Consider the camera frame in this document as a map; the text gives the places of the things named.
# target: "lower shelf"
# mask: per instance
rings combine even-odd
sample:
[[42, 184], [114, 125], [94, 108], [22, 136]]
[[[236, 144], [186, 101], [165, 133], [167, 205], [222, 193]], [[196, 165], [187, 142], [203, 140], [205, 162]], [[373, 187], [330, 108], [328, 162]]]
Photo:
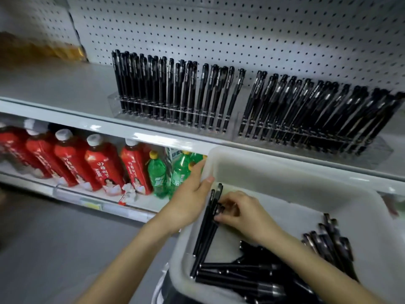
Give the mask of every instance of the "lower shelf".
[[30, 174], [21, 174], [7, 161], [0, 162], [0, 183], [144, 223], [153, 218], [169, 201], [168, 198], [159, 199], [154, 195], [139, 194], [133, 206], [123, 206], [118, 204], [121, 196], [107, 196], [103, 190], [88, 192], [79, 186], [58, 186], [53, 179], [37, 179]]

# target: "person's right arm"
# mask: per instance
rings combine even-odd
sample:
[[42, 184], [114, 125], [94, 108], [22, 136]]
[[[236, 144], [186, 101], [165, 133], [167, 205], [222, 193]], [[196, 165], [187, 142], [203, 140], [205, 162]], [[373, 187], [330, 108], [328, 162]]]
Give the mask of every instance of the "person's right arm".
[[379, 297], [283, 231], [256, 198], [241, 191], [224, 195], [227, 211], [215, 220], [230, 225], [276, 254], [327, 304], [381, 304]]

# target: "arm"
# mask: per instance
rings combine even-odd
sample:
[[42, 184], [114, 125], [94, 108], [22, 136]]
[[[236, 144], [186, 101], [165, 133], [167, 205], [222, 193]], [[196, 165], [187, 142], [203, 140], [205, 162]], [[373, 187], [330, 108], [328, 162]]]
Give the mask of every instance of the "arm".
[[115, 258], [77, 304], [128, 303], [145, 272], [166, 240], [194, 222], [205, 205], [213, 177], [200, 183], [205, 160], [193, 167], [188, 179], [153, 219], [146, 223], [132, 242]]
[[259, 201], [241, 191], [224, 195], [227, 213], [215, 220], [230, 225], [272, 251], [327, 304], [381, 304], [383, 301], [283, 231]]

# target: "bottle cap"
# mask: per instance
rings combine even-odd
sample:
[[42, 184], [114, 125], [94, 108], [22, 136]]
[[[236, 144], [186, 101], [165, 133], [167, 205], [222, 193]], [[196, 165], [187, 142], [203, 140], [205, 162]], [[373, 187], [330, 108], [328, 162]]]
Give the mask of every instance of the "bottle cap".
[[195, 166], [195, 162], [194, 161], [191, 161], [189, 164], [188, 164], [188, 170], [190, 171], [190, 170], [192, 170], [192, 168], [193, 168], [193, 166]]
[[91, 134], [87, 137], [87, 143], [92, 147], [99, 146], [103, 143], [103, 137], [100, 134]]
[[125, 144], [127, 144], [128, 146], [135, 146], [139, 144], [139, 141], [135, 141], [132, 138], [126, 138]]
[[157, 159], [158, 158], [158, 152], [156, 150], [151, 150], [149, 152], [149, 158], [151, 159]]
[[59, 141], [67, 141], [73, 137], [73, 133], [69, 129], [61, 129], [55, 133], [55, 136]]
[[24, 128], [27, 130], [29, 135], [38, 135], [48, 132], [48, 125], [49, 122], [43, 122], [32, 118], [27, 118], [24, 120]]

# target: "person's left hand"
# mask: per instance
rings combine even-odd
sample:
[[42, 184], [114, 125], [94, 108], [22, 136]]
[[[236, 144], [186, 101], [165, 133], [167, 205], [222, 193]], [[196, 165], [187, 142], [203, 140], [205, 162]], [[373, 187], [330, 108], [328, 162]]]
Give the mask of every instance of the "person's left hand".
[[190, 176], [177, 188], [172, 199], [155, 216], [171, 234], [193, 223], [204, 209], [206, 197], [215, 178], [209, 176], [200, 183], [205, 160], [197, 163]]

